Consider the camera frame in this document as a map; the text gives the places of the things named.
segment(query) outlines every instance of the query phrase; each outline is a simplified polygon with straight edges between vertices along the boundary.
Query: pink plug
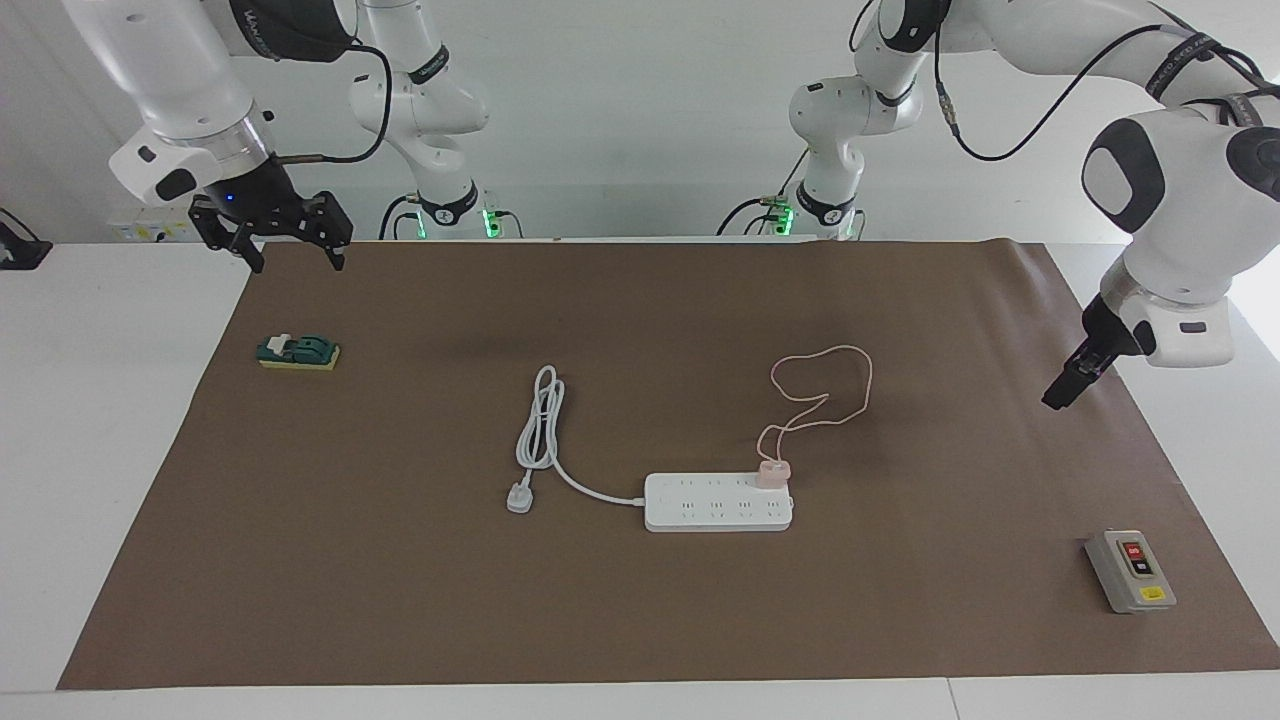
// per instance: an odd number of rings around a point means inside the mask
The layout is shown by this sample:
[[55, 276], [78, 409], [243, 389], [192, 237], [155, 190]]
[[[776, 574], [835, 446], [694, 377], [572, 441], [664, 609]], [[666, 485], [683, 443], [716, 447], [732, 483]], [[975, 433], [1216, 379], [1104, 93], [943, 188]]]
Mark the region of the pink plug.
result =
[[782, 489], [791, 479], [791, 464], [786, 460], [765, 460], [755, 474], [755, 487], [760, 489]]

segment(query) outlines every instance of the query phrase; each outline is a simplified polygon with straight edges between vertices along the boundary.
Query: brown paper mat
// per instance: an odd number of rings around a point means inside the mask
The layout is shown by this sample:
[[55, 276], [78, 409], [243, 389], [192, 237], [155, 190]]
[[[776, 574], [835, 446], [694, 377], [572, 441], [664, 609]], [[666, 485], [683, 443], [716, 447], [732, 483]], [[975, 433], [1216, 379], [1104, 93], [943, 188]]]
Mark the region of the brown paper mat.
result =
[[[1043, 247], [271, 245], [60, 688], [1243, 670], [1280, 651], [1123, 383], [1052, 413], [1079, 305]], [[259, 368], [280, 332], [333, 373]], [[782, 534], [650, 534], [540, 473], [755, 468], [773, 361], [854, 342], [872, 410], [800, 433]], [[859, 402], [849, 357], [791, 368]], [[1108, 611], [1079, 538], [1147, 532], [1179, 606]]]

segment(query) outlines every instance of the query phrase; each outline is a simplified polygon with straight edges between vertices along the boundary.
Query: white power strip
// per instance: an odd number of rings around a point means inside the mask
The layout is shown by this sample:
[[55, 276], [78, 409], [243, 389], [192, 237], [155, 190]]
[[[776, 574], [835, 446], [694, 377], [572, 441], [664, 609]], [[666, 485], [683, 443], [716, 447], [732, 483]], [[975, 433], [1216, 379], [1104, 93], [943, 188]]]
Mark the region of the white power strip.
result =
[[654, 473], [644, 524], [654, 533], [751, 533], [791, 527], [791, 492], [755, 487], [755, 473]]

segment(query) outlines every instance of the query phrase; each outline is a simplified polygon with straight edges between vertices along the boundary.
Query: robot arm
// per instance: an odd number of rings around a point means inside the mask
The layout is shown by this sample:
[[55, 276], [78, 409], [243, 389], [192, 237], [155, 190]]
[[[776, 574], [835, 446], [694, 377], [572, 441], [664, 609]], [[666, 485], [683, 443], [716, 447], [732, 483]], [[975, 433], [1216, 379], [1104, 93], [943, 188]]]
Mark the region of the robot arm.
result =
[[[305, 200], [294, 191], [200, 0], [63, 0], [63, 5], [142, 114], [142, 129], [110, 160], [129, 191], [159, 205], [204, 188], [192, 201], [192, 223], [209, 247], [229, 250], [253, 272], [262, 269], [262, 256], [251, 242], [255, 234], [311, 242], [334, 269], [342, 269], [351, 222], [332, 193]], [[303, 37], [252, 3], [234, 1], [224, 9], [234, 10], [260, 53], [268, 40]], [[297, 49], [315, 55], [308, 59], [332, 60], [344, 45], [311, 37]], [[228, 231], [223, 220], [236, 229]]]
[[[408, 163], [417, 202], [430, 219], [431, 237], [483, 237], [489, 219], [457, 141], [451, 136], [483, 129], [489, 110], [449, 65], [429, 8], [420, 0], [360, 0], [370, 44], [392, 61], [392, 113], [387, 141]], [[356, 78], [351, 106], [370, 132], [378, 132], [384, 88]]]
[[[1229, 361], [1225, 292], [1280, 241], [1280, 100], [1212, 38], [1149, 3], [883, 0], [855, 54], [860, 74], [809, 85], [792, 100], [792, 127], [813, 158], [790, 191], [797, 232], [844, 232], [861, 174], [852, 142], [914, 123], [915, 77], [932, 50], [996, 50], [1034, 74], [1088, 68], [1166, 106], [1112, 123], [1085, 161], [1085, 192], [1134, 240], [1085, 310], [1088, 338], [1044, 402], [1070, 405], [1119, 355], [1157, 366]], [[938, 96], [960, 138], [941, 83]]]

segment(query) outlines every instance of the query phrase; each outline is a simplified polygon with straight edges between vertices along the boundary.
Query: table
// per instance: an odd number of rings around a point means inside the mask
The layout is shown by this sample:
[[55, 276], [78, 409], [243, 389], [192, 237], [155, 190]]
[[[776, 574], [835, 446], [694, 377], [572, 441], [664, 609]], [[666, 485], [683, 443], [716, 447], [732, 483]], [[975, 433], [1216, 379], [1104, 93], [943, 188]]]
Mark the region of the table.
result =
[[[1120, 246], [1050, 251], [1082, 300]], [[0, 275], [0, 717], [1275, 717], [1280, 673], [55, 693], [247, 279], [200, 246], [63, 245]], [[1117, 369], [1272, 635], [1280, 363]]]

